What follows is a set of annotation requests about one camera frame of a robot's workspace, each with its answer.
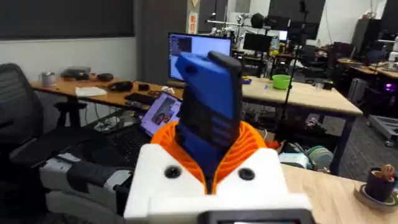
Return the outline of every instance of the black stand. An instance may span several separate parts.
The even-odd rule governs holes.
[[[305,22],[307,20],[307,15],[309,13],[306,10],[305,1],[300,2],[300,12],[303,14],[303,25],[302,25],[301,31],[300,31],[300,42],[301,43],[297,43],[298,45],[305,44],[305,43],[302,43],[302,42],[305,41],[305,38],[303,40],[304,27],[305,27]],[[277,130],[281,129],[282,133],[284,132],[284,120],[285,120],[285,117],[286,117],[286,108],[287,108],[287,103],[289,102],[290,90],[292,89],[292,81],[293,81],[294,72],[295,72],[295,69],[296,69],[296,63],[297,63],[297,59],[299,58],[299,55],[301,55],[299,47],[296,48],[296,50],[294,52],[294,55],[295,55],[295,57],[294,57],[293,69],[292,69],[292,73],[290,74],[290,81],[289,81],[289,86],[287,87],[286,99],[285,99],[285,102],[284,102],[284,105],[283,105],[282,115],[280,117],[280,120],[279,120],[279,123],[278,123],[278,127],[277,127]]]

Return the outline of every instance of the green bowl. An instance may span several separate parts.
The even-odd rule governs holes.
[[[274,75],[272,79],[274,88],[278,90],[286,90],[289,86],[290,76],[288,75]]]

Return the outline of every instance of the keyboard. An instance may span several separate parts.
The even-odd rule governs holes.
[[[141,147],[150,143],[150,137],[137,124],[109,134],[108,140],[130,164],[137,162]]]

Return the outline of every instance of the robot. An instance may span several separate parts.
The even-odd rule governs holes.
[[[141,148],[126,223],[315,223],[305,194],[289,193],[278,155],[241,121],[241,65],[181,53],[180,121]]]

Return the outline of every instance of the workbench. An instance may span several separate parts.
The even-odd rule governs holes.
[[[376,70],[375,66],[369,66],[369,68],[373,71]],[[392,79],[398,79],[398,72],[389,72],[389,71],[385,71],[382,67],[378,67],[377,68],[377,72],[380,74],[383,74],[385,76],[387,76],[388,78],[392,78]]]
[[[257,105],[282,107],[287,90],[277,90],[272,81],[266,78],[249,77],[250,85],[243,85],[243,101]],[[337,90],[317,90],[314,86],[304,83],[292,83],[288,110],[304,111],[325,116],[345,119],[345,126],[339,143],[334,152],[333,162],[330,165],[331,173],[338,175],[338,168],[344,150],[357,116],[362,116],[362,111],[348,101]]]
[[[352,68],[356,71],[359,71],[363,74],[367,74],[367,75],[377,75],[377,72],[375,72],[374,70],[371,69],[371,67],[369,66],[365,66],[363,65],[361,62],[357,62],[355,60],[350,60],[348,58],[339,58],[337,60],[339,63],[345,64],[347,65],[349,68]]]
[[[138,91],[138,84],[144,84],[144,83],[133,82],[132,90],[127,91],[127,92],[107,91],[107,94],[104,96],[80,96],[80,97],[76,96],[76,90],[75,90],[76,87],[82,88],[82,87],[96,86],[98,88],[102,88],[102,89],[106,90],[108,85],[115,83],[115,82],[121,82],[121,81],[126,81],[126,80],[115,78],[114,80],[112,80],[110,82],[99,82],[94,79],[87,80],[87,81],[66,81],[63,78],[57,78],[56,84],[51,87],[44,87],[44,86],[42,86],[41,82],[31,82],[30,86],[36,91],[51,93],[54,95],[66,96],[69,101],[76,101],[77,99],[79,99],[79,100],[89,101],[89,102],[98,103],[98,104],[102,104],[102,105],[114,106],[117,108],[122,108],[122,109],[127,109],[127,110],[131,109],[131,107],[126,104],[126,100],[124,99],[125,96],[130,95],[132,93],[139,93],[139,94],[146,95],[149,92],[149,91]],[[163,87],[163,86],[155,85],[155,84],[149,84],[149,86],[150,86],[150,90],[152,90],[152,91],[160,91],[160,90],[162,90],[162,87]],[[176,89],[174,96],[181,99],[182,93],[183,93],[183,90]]]
[[[305,193],[319,224],[396,224],[398,212],[382,213],[355,199],[362,182],[282,165],[289,192]]]

